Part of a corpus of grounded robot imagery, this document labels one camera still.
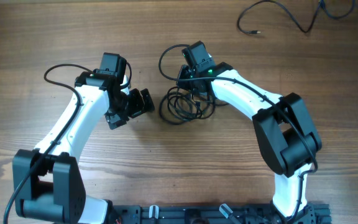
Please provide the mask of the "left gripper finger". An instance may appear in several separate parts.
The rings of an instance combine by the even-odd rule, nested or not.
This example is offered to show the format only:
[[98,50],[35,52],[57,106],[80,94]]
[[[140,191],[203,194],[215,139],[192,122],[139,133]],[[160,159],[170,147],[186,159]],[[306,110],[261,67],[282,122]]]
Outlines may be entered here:
[[144,113],[153,112],[155,110],[155,106],[154,106],[152,97],[151,97],[148,89],[145,88],[145,89],[141,90],[140,93],[141,93],[141,95],[143,97],[143,101],[144,101],[144,106],[143,106],[142,111]]
[[133,89],[128,95],[128,114],[130,118],[136,118],[144,112],[143,97],[138,89]]

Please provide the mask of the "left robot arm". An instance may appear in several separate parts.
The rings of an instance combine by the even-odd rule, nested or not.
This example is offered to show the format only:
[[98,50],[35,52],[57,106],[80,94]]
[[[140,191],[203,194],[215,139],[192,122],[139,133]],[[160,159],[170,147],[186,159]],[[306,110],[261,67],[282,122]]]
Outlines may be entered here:
[[70,86],[73,96],[51,131],[33,148],[20,149],[12,160],[12,208],[20,217],[54,223],[122,223],[112,201],[86,194],[78,162],[101,117],[110,129],[154,110],[148,89],[131,89],[129,62],[105,52],[98,69],[84,68]]

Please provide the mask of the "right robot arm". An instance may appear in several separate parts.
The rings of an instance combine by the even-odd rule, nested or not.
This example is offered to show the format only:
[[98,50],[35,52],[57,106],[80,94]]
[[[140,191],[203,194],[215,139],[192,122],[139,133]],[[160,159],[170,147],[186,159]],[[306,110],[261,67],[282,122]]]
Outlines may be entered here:
[[178,84],[212,93],[252,121],[262,158],[275,174],[273,205],[287,223],[299,220],[307,204],[306,178],[316,172],[316,153],[322,147],[302,98],[271,93],[242,78],[232,66],[216,64],[201,41],[187,45],[182,53],[186,65]]

